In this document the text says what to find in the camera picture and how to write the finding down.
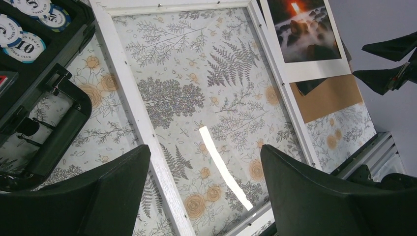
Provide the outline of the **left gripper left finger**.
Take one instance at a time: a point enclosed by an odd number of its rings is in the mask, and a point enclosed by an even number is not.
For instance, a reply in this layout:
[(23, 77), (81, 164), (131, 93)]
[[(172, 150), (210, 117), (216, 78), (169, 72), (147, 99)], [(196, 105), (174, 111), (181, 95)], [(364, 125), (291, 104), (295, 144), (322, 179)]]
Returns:
[(37, 191), (0, 196), (3, 236), (130, 236), (150, 163), (140, 145), (111, 162)]

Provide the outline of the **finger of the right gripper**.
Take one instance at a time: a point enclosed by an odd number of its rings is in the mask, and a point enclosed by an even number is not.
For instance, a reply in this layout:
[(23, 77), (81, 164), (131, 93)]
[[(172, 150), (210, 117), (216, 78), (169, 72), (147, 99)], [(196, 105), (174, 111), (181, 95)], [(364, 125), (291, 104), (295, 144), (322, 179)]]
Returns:
[(353, 75), (374, 92), (385, 95), (389, 90), (399, 90), (407, 81), (417, 83), (417, 65), (405, 63), (392, 69), (358, 70)]
[(362, 50), (391, 61), (400, 61), (416, 47), (417, 32), (414, 32), (388, 41), (366, 44)]

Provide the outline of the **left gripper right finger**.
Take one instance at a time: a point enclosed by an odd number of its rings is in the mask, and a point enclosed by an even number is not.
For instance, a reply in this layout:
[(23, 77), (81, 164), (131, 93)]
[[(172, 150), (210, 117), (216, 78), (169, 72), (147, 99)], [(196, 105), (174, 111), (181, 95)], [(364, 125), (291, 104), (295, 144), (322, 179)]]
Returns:
[(261, 149), (268, 194), (280, 236), (414, 236), (417, 179), (392, 173), (374, 182), (366, 173), (346, 180)]

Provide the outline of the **white-bordered sunset photo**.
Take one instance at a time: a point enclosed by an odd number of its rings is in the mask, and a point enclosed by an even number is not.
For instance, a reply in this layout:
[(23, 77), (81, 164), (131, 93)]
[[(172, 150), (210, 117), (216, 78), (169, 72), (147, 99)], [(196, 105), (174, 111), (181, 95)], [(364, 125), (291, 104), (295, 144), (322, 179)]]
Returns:
[(348, 75), (351, 68), (327, 0), (261, 0), (287, 83)]

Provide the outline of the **white picture frame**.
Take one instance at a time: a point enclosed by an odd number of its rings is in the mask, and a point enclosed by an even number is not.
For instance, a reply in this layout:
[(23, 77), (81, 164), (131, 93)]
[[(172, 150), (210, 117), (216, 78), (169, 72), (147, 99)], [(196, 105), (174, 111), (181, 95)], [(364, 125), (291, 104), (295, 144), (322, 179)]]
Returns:
[(106, 48), (107, 57), (118, 78), (119, 88), (124, 95), (124, 103), (131, 115), (135, 132), (140, 142), (148, 145), (151, 151), (150, 169), (156, 179), (158, 189), (166, 206), (174, 231), (178, 236), (195, 234), (174, 179), (169, 170), (159, 140), (148, 116), (146, 106), (137, 88), (136, 81), (127, 61), (124, 47), (117, 34), (113, 18), (124, 15), (142, 15), (175, 11), (212, 10), (232, 7), (245, 7), (255, 26), (262, 48), (268, 59), (274, 79), (286, 106), (293, 128), (298, 137), (307, 163), (319, 168), (319, 159), (313, 148), (307, 127), (303, 121), (290, 84), (285, 81), (278, 70), (278, 58), (272, 48), (272, 37), (264, 18), (267, 15), (255, 0), (158, 0), (141, 2), (134, 0), (92, 0), (90, 2), (97, 27), (102, 35), (102, 44)]

